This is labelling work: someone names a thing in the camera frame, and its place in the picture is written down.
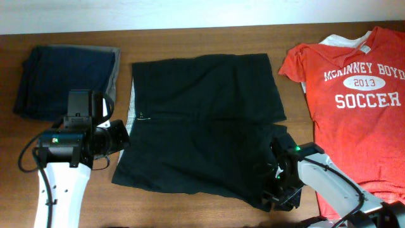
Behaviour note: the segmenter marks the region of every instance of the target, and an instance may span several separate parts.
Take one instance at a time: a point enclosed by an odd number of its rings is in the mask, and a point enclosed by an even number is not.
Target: red t-shirt
[[[357,47],[300,44],[279,74],[306,82],[315,143],[388,203],[405,203],[405,33],[375,27]],[[339,215],[318,194],[321,215]]]

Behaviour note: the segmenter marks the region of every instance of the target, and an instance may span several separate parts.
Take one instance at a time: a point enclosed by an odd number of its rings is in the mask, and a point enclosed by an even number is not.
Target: wooden table
[[[203,54],[268,53],[287,120],[282,122],[298,144],[313,140],[313,124],[301,86],[277,74],[287,50],[300,42],[320,42],[330,34],[361,37],[375,25],[405,31],[404,22],[272,25],[79,32],[0,36],[0,227],[32,227],[38,199],[38,176],[18,170],[24,145],[50,123],[23,119],[12,112],[22,74],[21,63],[36,45],[86,44],[121,48],[117,103],[112,119],[126,121],[131,67],[138,61],[189,58]],[[85,190],[80,227],[287,227],[318,215],[315,192],[305,187],[301,206],[291,212],[265,213],[238,200],[210,194],[161,194],[111,183],[118,153],[107,170],[92,172]],[[96,167],[105,161],[97,161]],[[33,167],[27,153],[26,167]]]

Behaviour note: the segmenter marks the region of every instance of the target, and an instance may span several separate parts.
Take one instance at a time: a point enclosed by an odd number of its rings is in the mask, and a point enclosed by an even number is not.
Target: cable
[[[106,167],[104,167],[104,168],[97,168],[97,169],[91,169],[91,170],[92,170],[92,171],[97,171],[97,170],[103,170],[103,169],[108,168],[108,167],[109,167],[109,157],[108,157],[108,155],[105,156],[105,158],[107,159],[107,166],[106,166]]]
[[[52,128],[59,128],[63,123],[63,116],[60,116],[53,124],[52,124]],[[33,137],[28,143],[27,145],[25,145],[25,147],[23,148],[23,150],[21,151],[19,157],[18,157],[18,168],[24,172],[24,173],[31,173],[31,172],[35,172],[38,170],[38,167],[33,168],[32,170],[26,170],[25,168],[23,168],[22,165],[22,161],[23,161],[23,156],[26,152],[26,150],[31,146],[31,144],[38,139],[45,131],[37,134],[35,137]]]
[[[38,167],[35,167],[35,168],[32,169],[32,170],[26,170],[26,169],[24,169],[24,168],[23,168],[23,165],[22,165],[22,160],[23,160],[23,156],[24,156],[25,151],[26,151],[26,150],[30,147],[30,145],[31,145],[36,139],[38,139],[43,133],[44,133],[44,132],[41,132],[41,133],[37,134],[35,137],[33,137],[33,138],[31,139],[31,141],[29,141],[29,142],[27,143],[27,145],[25,145],[24,149],[21,151],[21,153],[20,153],[20,155],[19,155],[19,157],[18,157],[18,168],[19,168],[22,172],[31,173],[31,172],[35,172],[35,171],[38,170]]]
[[[39,157],[37,155],[36,152],[36,148],[34,148],[32,150],[32,156],[34,157],[34,160],[38,166],[39,172],[42,176],[42,179],[44,180],[45,183],[45,188],[46,188],[46,193],[48,195],[48,221],[47,221],[47,228],[51,228],[52,227],[52,213],[53,213],[53,200],[52,200],[52,192],[51,192],[51,186],[49,185],[49,181],[48,178],[46,177],[45,171],[44,171],[44,167],[42,166],[42,164],[39,161]]]
[[[322,167],[325,169],[325,171],[331,171],[334,174],[336,174],[337,176],[339,176],[340,178],[342,178],[344,181],[346,181],[358,194],[359,194],[359,204],[352,210],[350,211],[347,215],[343,216],[339,221],[337,221],[335,223],[335,225],[333,225],[332,228],[338,228],[343,222],[345,222],[347,220],[347,218],[349,218],[351,215],[354,215],[355,213],[357,213],[358,211],[360,211],[361,207],[363,206],[364,202],[365,202],[365,196],[364,194],[360,191],[360,189],[353,184],[353,182],[351,182],[347,177],[345,177],[343,174],[341,174],[340,172],[330,168],[328,165],[324,165],[322,163],[319,163],[317,161],[311,160],[309,158],[303,158],[304,161],[310,162],[312,164],[318,165],[319,167]]]

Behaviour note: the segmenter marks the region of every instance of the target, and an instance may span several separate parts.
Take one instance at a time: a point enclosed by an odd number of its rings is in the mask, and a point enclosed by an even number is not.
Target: white oval graphic
[[[372,91],[381,89],[385,86],[384,79],[369,75],[355,75],[346,78],[343,81],[344,86],[349,89],[357,89],[360,91]]]

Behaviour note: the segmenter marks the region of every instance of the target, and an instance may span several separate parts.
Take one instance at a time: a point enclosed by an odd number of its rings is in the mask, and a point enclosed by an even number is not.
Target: black cloth
[[[264,211],[284,110],[266,54],[134,63],[136,119],[112,182],[238,198]]]

